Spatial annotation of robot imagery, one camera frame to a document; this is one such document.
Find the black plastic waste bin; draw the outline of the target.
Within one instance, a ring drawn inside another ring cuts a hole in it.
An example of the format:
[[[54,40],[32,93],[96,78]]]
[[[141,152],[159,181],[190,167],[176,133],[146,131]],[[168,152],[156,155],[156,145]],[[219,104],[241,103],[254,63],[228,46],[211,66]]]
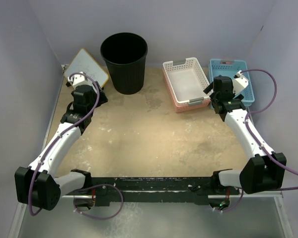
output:
[[[101,44],[100,53],[119,93],[132,95],[142,89],[148,54],[144,38],[130,32],[111,35]]]

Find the white plastic basket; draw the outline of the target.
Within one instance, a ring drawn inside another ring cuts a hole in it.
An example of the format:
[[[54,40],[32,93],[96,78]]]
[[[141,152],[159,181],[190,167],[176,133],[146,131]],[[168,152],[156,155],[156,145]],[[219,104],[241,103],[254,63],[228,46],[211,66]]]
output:
[[[210,99],[204,90],[209,81],[197,58],[163,63],[163,72],[178,105],[196,105]]]

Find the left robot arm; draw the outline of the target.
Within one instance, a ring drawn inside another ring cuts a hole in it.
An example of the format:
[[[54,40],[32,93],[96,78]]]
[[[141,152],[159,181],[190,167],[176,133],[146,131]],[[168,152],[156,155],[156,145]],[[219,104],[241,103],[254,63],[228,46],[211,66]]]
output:
[[[73,169],[60,178],[55,174],[69,149],[91,123],[95,108],[108,99],[96,81],[76,86],[71,95],[73,101],[52,140],[28,167],[19,167],[14,174],[17,200],[28,206],[32,216],[41,210],[53,210],[63,195],[75,190],[88,194],[92,190],[89,172]]]

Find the pink plastic basket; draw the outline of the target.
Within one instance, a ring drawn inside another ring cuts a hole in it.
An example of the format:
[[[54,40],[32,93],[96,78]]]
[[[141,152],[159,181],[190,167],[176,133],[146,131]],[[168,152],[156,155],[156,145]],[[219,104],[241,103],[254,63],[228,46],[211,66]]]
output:
[[[195,110],[195,109],[199,109],[199,108],[205,108],[206,106],[209,105],[209,103],[211,102],[210,99],[204,99],[201,103],[199,104],[193,104],[193,105],[189,105],[189,104],[177,104],[176,102],[176,99],[175,99],[175,96],[172,92],[172,88],[171,88],[171,85],[170,83],[168,82],[168,79],[167,79],[167,76],[166,74],[164,73],[164,81],[165,81],[165,84],[168,88],[168,92],[170,94],[170,98],[172,100],[172,104],[173,104],[173,107],[174,107],[174,110],[176,113],[182,113],[182,112],[185,112],[185,111],[191,111],[191,110]]]

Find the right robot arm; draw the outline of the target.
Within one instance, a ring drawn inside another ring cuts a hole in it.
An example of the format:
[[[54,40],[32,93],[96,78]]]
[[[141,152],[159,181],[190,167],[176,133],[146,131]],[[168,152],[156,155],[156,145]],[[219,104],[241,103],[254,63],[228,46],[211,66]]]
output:
[[[229,186],[242,188],[247,194],[279,189],[282,186],[286,165],[283,153],[276,153],[260,136],[253,123],[247,118],[243,96],[237,95],[248,86],[245,76],[231,79],[217,76],[204,90],[210,93],[215,113],[234,132],[248,161],[241,171],[223,170],[213,173],[211,189],[216,194],[224,193]]]

